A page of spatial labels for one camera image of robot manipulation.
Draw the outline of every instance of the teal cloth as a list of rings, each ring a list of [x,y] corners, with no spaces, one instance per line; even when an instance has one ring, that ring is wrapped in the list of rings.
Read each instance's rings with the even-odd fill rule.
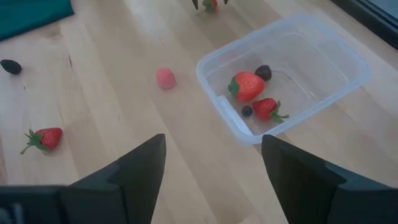
[[[70,0],[0,0],[0,41],[73,14]]]

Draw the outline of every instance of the wood grain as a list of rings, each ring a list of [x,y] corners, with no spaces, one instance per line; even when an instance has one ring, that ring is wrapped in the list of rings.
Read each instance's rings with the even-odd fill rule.
[[[336,30],[367,61],[362,88],[279,137],[398,187],[398,53],[329,0],[230,0],[218,15],[188,0],[72,1],[76,15],[0,42],[0,184],[70,184],[157,133],[167,162],[153,223],[287,223],[259,146],[236,143],[197,81],[206,54],[296,13]],[[176,88],[160,90],[170,67]],[[51,156],[24,132],[65,131]]]

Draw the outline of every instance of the plastic bin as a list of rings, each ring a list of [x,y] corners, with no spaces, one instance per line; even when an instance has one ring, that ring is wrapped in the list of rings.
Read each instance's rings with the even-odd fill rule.
[[[238,72],[271,67],[272,79],[255,100],[281,102],[284,123],[241,115],[251,103],[232,99],[228,84]],[[201,59],[197,77],[233,134],[244,144],[261,143],[263,134],[277,135],[332,104],[369,78],[360,56],[333,30],[314,17],[292,16],[256,30]]]

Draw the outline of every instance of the light wood surface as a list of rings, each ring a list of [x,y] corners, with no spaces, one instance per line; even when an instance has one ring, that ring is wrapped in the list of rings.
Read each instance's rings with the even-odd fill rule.
[[[280,138],[398,187],[398,53],[329,0],[74,0],[76,15],[0,42],[0,184],[69,184],[157,133],[167,164],[153,223],[287,223],[258,146],[237,144],[195,75],[206,54],[299,12],[335,29],[371,79]],[[178,85],[162,91],[155,72]],[[51,156],[19,155],[29,128],[63,128]]]

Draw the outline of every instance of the dark object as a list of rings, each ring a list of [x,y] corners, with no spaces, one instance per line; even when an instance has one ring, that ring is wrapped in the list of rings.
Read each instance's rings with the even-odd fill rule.
[[[253,109],[252,109],[250,106],[244,106],[244,107],[242,108],[242,115],[243,115],[245,118],[250,117],[251,114],[253,114]]]
[[[198,5],[198,0],[192,0],[193,5],[195,6],[195,9],[199,9],[199,5]]]
[[[261,65],[256,69],[254,74],[258,75],[265,82],[269,81],[272,78],[271,68],[268,65]]]
[[[398,189],[262,137],[269,179],[290,224],[398,223]]]
[[[149,224],[165,156],[165,136],[158,134],[70,186],[0,187],[0,211],[25,224]]]
[[[331,0],[398,50],[397,0]]]
[[[5,69],[5,71],[13,74],[18,75],[20,74],[22,67],[18,62],[13,60],[4,59],[0,61],[0,65]]]
[[[71,15],[70,0],[0,0],[0,40]]]

